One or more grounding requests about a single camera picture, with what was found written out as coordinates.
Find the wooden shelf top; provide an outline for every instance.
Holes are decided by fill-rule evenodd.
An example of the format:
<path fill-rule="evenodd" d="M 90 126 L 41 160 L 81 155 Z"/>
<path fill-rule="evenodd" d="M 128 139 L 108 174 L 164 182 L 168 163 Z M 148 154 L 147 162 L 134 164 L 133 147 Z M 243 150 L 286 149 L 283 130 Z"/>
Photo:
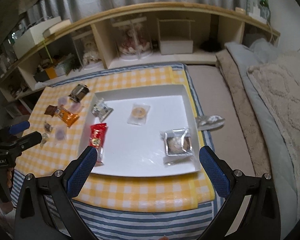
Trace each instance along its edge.
<path fill-rule="evenodd" d="M 44 41 L 40 42 L 32 49 L 30 49 L 26 54 L 23 55 L 21 59 L 16 61 L 10 69 L 4 74 L 2 78 L 0 78 L 0 84 L 3 80 L 5 80 L 16 68 L 17 66 L 32 56 L 34 53 L 38 52 L 40 49 L 44 48 L 44 44 L 48 45 L 53 41 L 75 31 L 87 25 L 93 24 L 98 21 L 110 19 L 113 17 L 119 17 L 127 14 L 133 13 L 142 13 L 142 12 L 151 12 L 151 11 L 163 11 L 163 10 L 175 10 L 175 11 L 193 11 L 193 12 L 202 12 L 208 14 L 215 14 L 219 16 L 229 17 L 232 19 L 236 19 L 239 21 L 243 21 L 247 24 L 258 27 L 264 31 L 271 33 L 271 29 L 268 25 L 263 24 L 254 18 L 244 15 L 233 10 L 208 5 L 208 4 L 199 4 L 199 3 L 187 3 L 187 2 L 150 2 L 150 3 L 140 3 L 133 4 L 123 7 L 118 7 L 114 9 L 110 9 L 107 11 L 103 11 L 92 16 L 80 19 L 72 23 L 71 25 L 66 26 L 65 28 L 53 33 L 49 37 L 47 37 Z M 272 32 L 274 36 L 280 36 L 280 33 L 272 28 Z"/>

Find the blue textured pad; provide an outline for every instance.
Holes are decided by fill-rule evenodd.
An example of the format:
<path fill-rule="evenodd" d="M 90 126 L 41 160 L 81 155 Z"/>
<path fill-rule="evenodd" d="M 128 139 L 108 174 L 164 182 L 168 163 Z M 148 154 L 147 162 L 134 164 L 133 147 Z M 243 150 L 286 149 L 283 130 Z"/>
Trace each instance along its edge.
<path fill-rule="evenodd" d="M 27 130 L 30 127 L 30 123 L 28 121 L 24 121 L 15 125 L 12 125 L 9 128 L 9 134 L 16 135 L 24 130 Z"/>
<path fill-rule="evenodd" d="M 67 181 L 67 196 L 69 198 L 77 197 L 79 195 L 96 162 L 97 150 L 91 148 Z"/>
<path fill-rule="evenodd" d="M 218 195 L 227 198 L 230 194 L 230 182 L 204 147 L 200 149 L 199 160 Z"/>

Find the bolt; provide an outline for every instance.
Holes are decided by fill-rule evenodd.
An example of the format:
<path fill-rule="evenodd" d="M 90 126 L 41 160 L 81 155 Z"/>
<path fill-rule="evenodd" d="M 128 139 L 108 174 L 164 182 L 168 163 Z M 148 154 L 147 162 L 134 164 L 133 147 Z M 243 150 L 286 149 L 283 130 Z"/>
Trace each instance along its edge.
<path fill-rule="evenodd" d="M 33 174 L 32 173 L 29 173 L 26 175 L 26 180 L 31 180 L 33 177 Z"/>
<path fill-rule="evenodd" d="M 63 174 L 63 171 L 62 171 L 62 170 L 57 170 L 57 171 L 54 173 L 54 175 L 55 175 L 56 177 L 60 177 L 62 174 Z"/>
<path fill-rule="evenodd" d="M 264 176 L 266 179 L 271 179 L 271 175 L 269 173 L 265 173 Z"/>
<path fill-rule="evenodd" d="M 234 171 L 234 174 L 235 174 L 237 177 L 240 177 L 240 176 L 242 176 L 242 171 L 240 171 L 240 170 L 235 170 L 235 171 Z"/>

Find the yellow checkered tablecloth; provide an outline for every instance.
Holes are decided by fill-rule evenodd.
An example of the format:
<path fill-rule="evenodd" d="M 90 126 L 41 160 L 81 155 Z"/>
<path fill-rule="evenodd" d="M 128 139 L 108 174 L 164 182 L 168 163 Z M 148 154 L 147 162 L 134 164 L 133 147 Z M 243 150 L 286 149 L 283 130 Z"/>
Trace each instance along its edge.
<path fill-rule="evenodd" d="M 58 117 L 44 115 L 44 112 L 48 105 L 57 105 L 58 98 L 69 95 L 77 83 L 72 82 L 55 88 L 46 87 L 30 116 L 31 127 L 24 135 L 36 130 L 43 133 L 45 120 L 54 128 L 64 125 Z M 196 115 L 185 72 L 173 71 L 169 66 L 111 73 L 82 80 L 80 83 L 87 85 L 90 93 L 82 100 L 85 107 L 80 113 L 80 118 L 67 129 L 67 140 L 56 144 L 52 133 L 50 140 L 42 148 L 37 145 L 17 158 L 16 170 L 24 175 L 33 173 L 37 177 L 47 176 L 57 169 L 63 170 L 70 161 L 76 159 L 85 116 L 90 110 L 87 106 L 96 92 L 150 85 L 184 84 Z M 199 139 L 200 145 L 203 146 L 201 132 Z M 158 178 L 128 178 L 91 173 L 75 199 L 93 206 L 116 210 L 170 212 L 197 208 L 198 203 L 214 198 L 212 184 L 202 169 L 198 173 Z"/>

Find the green glass bottle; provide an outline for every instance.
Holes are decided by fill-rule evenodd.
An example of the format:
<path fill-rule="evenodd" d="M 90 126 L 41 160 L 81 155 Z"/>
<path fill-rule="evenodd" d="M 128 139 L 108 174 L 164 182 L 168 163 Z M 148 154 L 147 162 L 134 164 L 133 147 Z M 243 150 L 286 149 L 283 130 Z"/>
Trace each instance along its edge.
<path fill-rule="evenodd" d="M 260 0 L 260 16 L 270 23 L 271 12 L 268 0 Z"/>

